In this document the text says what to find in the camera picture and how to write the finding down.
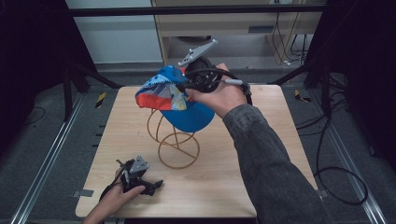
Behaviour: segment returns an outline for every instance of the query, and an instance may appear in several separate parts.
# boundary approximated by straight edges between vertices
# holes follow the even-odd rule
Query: gray sleeve
[[[247,194],[261,223],[332,223],[332,218],[262,112],[240,105],[223,122],[237,151]]]

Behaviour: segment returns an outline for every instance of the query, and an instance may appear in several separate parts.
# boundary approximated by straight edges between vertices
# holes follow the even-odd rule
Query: wall
[[[69,8],[151,7],[149,0],[66,0]],[[78,29],[98,70],[163,63],[153,16],[80,17]]]

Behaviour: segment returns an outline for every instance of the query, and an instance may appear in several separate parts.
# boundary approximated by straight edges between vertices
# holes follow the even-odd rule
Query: baseball cap
[[[185,133],[195,133],[206,127],[215,112],[189,99],[177,84],[187,81],[180,68],[168,65],[155,77],[149,79],[134,96],[140,107],[158,109],[177,129]]]

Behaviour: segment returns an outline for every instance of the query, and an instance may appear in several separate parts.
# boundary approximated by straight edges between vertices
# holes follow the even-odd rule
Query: wooden table
[[[193,165],[185,169],[168,168],[159,159],[159,143],[150,137],[147,129],[151,109],[139,108],[134,100],[138,89],[124,87],[118,93],[84,186],[94,193],[91,197],[80,197],[77,216],[87,216],[97,204],[119,168],[116,160],[128,161],[141,155],[150,166],[143,179],[149,182],[163,179],[163,185],[154,196],[139,195],[127,203],[116,217],[255,217],[240,175],[233,140],[221,119],[215,116],[194,135],[200,154]],[[282,139],[292,162],[316,189],[282,90],[278,86],[252,85],[251,91],[253,104]],[[155,122],[155,118],[151,119],[149,127]],[[160,126],[160,139],[173,132],[166,122]],[[171,162],[179,160],[176,150],[167,153],[170,160],[174,158]]]

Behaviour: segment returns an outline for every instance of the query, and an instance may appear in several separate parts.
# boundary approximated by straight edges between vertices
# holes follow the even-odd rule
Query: blue cap brim
[[[163,116],[177,129],[185,133],[195,133],[206,127],[215,112],[201,103],[194,102],[186,110],[162,110]]]

